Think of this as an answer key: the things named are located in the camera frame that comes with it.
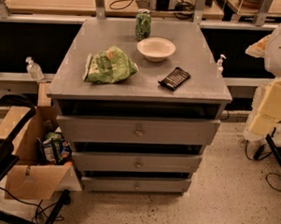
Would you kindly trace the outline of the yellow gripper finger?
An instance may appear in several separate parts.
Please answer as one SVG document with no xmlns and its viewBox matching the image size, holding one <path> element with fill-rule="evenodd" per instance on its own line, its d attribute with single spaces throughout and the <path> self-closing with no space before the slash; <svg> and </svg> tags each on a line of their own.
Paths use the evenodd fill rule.
<svg viewBox="0 0 281 224">
<path fill-rule="evenodd" d="M 263 116 L 281 120 L 281 77 L 277 77 L 267 87 L 259 106 Z"/>
<path fill-rule="evenodd" d="M 267 135 L 277 123 L 277 119 L 257 114 L 250 124 L 249 130 L 257 135 Z"/>
</svg>

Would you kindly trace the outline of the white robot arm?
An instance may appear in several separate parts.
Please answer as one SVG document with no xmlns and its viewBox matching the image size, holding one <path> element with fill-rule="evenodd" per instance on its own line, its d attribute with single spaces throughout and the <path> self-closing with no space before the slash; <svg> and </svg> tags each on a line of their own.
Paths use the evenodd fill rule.
<svg viewBox="0 0 281 224">
<path fill-rule="evenodd" d="M 245 54 L 262 58 L 265 69 L 274 75 L 269 84 L 256 88 L 252 112 L 246 120 L 243 137 L 259 141 L 281 121 L 281 23 L 269 35 L 249 46 Z"/>
</svg>

